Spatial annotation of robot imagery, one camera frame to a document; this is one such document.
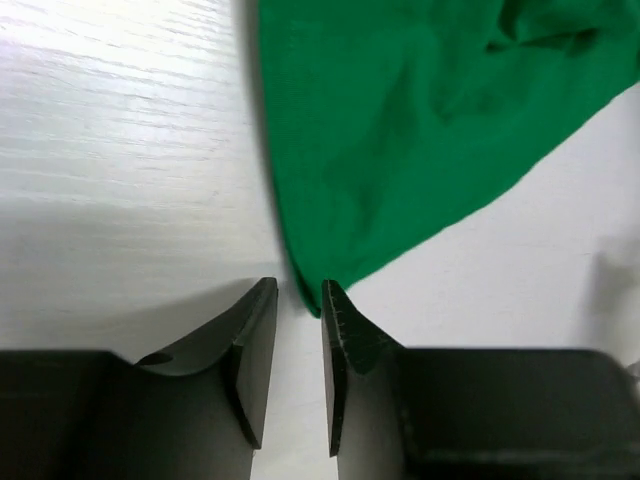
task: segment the white surface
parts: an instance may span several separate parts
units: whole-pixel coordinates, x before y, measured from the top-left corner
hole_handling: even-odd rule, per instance
[[[332,479],[320,324],[284,276],[248,8],[230,5],[0,0],[0,347],[136,359],[229,306],[247,278],[277,275],[253,477]],[[407,344],[586,344],[640,358],[639,112],[635,88],[352,298]]]

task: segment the green towel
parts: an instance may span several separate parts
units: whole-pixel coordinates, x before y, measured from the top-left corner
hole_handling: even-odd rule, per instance
[[[323,279],[348,287],[487,205],[634,84],[639,24],[640,0],[261,0],[275,191],[312,311]]]

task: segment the green cloth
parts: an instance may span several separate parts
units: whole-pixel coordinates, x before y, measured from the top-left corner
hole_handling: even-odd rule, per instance
[[[634,84],[639,24],[640,0],[261,0],[275,191],[314,313],[323,279],[487,205]]]

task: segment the black plastic part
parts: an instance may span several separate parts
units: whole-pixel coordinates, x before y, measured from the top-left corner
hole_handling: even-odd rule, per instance
[[[323,290],[340,480],[637,478],[633,381],[582,350],[404,348]]]
[[[130,365],[107,352],[0,353],[1,479],[249,479],[277,284]]]

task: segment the white table surface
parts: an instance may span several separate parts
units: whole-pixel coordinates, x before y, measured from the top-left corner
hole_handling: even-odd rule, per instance
[[[287,275],[256,128],[253,3],[0,0],[0,347],[136,360],[275,275],[253,478],[334,479],[320,323]],[[634,88],[353,300],[409,345],[637,360],[639,127]]]

